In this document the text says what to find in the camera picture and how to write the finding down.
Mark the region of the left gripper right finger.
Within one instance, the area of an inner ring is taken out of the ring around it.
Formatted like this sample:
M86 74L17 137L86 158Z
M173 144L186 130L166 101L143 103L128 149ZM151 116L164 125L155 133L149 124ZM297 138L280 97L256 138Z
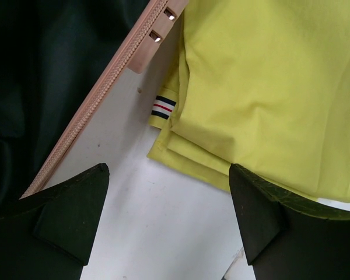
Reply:
M278 187L239 164L229 185L257 279L350 279L350 211Z

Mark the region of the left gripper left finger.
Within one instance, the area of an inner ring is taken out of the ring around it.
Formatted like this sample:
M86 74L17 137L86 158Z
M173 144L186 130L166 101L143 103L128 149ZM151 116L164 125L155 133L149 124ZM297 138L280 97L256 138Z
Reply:
M80 279L109 184L99 163L0 208L0 279Z

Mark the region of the lime green cloth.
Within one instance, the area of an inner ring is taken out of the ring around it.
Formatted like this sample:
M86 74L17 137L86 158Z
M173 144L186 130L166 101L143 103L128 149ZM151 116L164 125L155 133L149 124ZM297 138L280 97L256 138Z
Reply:
M350 1L190 1L148 157L228 191L239 164L350 202Z

